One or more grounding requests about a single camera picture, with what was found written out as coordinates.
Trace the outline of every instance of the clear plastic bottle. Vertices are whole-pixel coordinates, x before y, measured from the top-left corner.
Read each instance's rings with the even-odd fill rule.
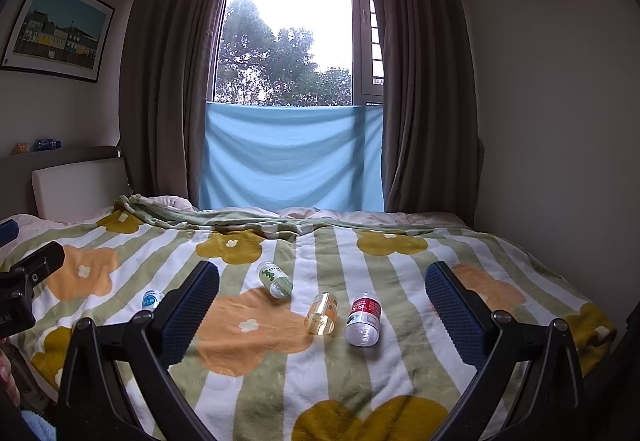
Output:
[[[306,330],[314,335],[329,335],[334,330],[340,303],[331,293],[320,293],[306,314]]]
[[[164,294],[161,291],[156,291],[154,289],[145,291],[145,294],[142,296],[142,309],[153,311],[158,307],[158,304],[160,304],[160,301],[163,298]]]
[[[374,345],[380,337],[380,301],[375,293],[363,293],[351,305],[344,337],[356,347]]]
[[[293,291],[293,282],[273,262],[261,262],[258,265],[258,277],[265,288],[269,290],[271,296],[275,298],[286,298]]]

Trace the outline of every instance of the floral blanket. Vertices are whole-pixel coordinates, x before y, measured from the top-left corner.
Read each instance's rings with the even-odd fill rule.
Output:
[[[95,223],[47,230],[18,244],[7,269],[48,241],[65,264],[36,288],[36,325],[11,338],[54,387],[78,319],[128,321],[150,289],[180,286],[202,259],[220,271],[220,293],[184,360],[170,374],[219,441],[424,441],[471,381],[424,290],[424,272],[443,260],[492,309],[519,321],[569,322],[583,373],[606,354],[614,326],[558,275],[518,247],[468,228],[286,220],[239,212],[186,212],[121,197]],[[294,283],[275,300],[256,266],[273,261]],[[315,337],[303,318],[321,291],[338,297],[332,335]],[[374,347],[349,345],[350,303],[375,291],[382,304]],[[146,431],[161,438],[128,365],[127,392]],[[522,375],[516,374],[488,427],[499,428]]]

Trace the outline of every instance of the blue cloth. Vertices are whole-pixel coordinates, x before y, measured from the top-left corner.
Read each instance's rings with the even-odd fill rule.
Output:
[[[383,211],[382,106],[207,104],[200,208]]]
[[[56,441],[56,430],[36,413],[23,410],[22,419],[40,441]]]

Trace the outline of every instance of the window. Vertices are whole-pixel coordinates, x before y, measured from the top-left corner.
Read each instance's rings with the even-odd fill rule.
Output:
[[[382,103],[373,0],[226,0],[213,101]]]

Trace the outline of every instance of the screw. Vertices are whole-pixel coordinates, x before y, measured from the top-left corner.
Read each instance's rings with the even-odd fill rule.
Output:
[[[561,318],[556,318],[554,320],[554,327],[558,330],[558,331],[566,331],[567,329],[569,329],[569,324],[567,322],[565,322],[564,320],[562,320]]]
[[[82,331],[83,329],[87,329],[90,325],[91,325],[90,318],[82,318],[76,324],[76,328]]]
[[[495,311],[494,319],[498,324],[508,324],[513,320],[513,317],[506,311]]]
[[[143,309],[142,311],[138,311],[132,318],[134,324],[144,324],[145,322],[149,322],[153,318],[153,313],[149,310]]]

